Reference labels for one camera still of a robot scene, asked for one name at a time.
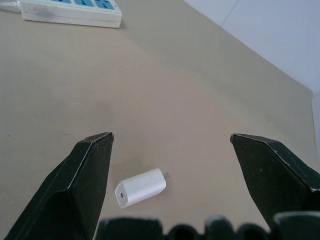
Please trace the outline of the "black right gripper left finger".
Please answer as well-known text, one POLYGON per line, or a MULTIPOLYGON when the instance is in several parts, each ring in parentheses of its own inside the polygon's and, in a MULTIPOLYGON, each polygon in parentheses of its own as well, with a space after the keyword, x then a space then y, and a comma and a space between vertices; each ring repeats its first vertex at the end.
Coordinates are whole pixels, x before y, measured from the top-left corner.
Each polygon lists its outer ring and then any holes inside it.
POLYGON ((79 141, 45 178, 7 240, 91 240, 107 190, 114 135, 79 141))

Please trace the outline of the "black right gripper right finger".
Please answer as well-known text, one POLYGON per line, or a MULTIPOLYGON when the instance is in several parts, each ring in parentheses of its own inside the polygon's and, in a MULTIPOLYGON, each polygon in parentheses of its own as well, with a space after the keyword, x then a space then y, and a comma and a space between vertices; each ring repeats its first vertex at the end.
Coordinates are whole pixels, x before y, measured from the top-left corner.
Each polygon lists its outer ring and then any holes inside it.
POLYGON ((269 227, 275 214, 320 210, 320 175, 279 141, 233 133, 249 194, 269 227))

